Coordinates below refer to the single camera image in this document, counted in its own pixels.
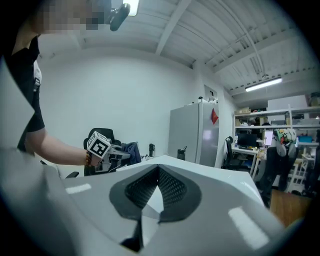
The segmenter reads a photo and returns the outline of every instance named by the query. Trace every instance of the white box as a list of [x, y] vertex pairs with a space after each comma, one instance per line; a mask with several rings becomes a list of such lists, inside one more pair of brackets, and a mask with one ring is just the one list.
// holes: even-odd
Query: white box
[[105, 136], [94, 131], [86, 144], [86, 148], [90, 153], [103, 159], [108, 150], [111, 148], [111, 144]]

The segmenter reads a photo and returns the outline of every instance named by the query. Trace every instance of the white ceiling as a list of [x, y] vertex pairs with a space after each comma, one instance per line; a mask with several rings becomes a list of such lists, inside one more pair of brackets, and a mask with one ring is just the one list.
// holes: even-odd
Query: white ceiling
[[117, 32], [103, 25], [39, 38], [43, 60], [103, 46], [155, 53], [190, 68], [199, 60], [231, 95], [265, 74], [319, 73], [320, 67], [294, 22], [272, 0], [140, 0], [138, 15]]

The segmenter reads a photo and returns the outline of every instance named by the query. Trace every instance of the hand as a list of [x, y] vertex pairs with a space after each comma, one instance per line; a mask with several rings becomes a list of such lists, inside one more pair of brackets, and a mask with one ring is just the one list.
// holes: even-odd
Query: hand
[[99, 164], [99, 162], [101, 162], [102, 159], [97, 157], [96, 155], [92, 154], [91, 156], [91, 165], [92, 166], [97, 166]]

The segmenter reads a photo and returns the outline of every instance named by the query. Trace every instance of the man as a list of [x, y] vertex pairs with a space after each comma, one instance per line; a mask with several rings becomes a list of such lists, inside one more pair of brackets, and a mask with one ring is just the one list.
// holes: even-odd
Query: man
[[[36, 62], [39, 55], [38, 37], [40, 34], [57, 32], [59, 29], [72, 29], [76, 24], [94, 20], [98, 12], [94, 11], [97, 9], [94, 9], [90, 2], [87, 0], [25, 1], [22, 5], [27, 4], [27, 6], [20, 6], [20, 9], [25, 13], [31, 10], [33, 12], [23, 22], [21, 20], [16, 29], [10, 31], [4, 43], [3, 55], [7, 66], [35, 111], [23, 132], [18, 148], [25, 152], [26, 141], [39, 156], [55, 164], [83, 166], [88, 163], [88, 156], [86, 150], [66, 145], [50, 136], [45, 128], [39, 103], [41, 72]], [[71, 13], [59, 12], [59, 10], [65, 11], [68, 7], [67, 10], [71, 10]], [[104, 8], [106, 12], [110, 10], [109, 0], [104, 1]], [[21, 14], [17, 13], [17, 19], [23, 17]], [[101, 159], [93, 155], [90, 164], [97, 166], [99, 161]]]

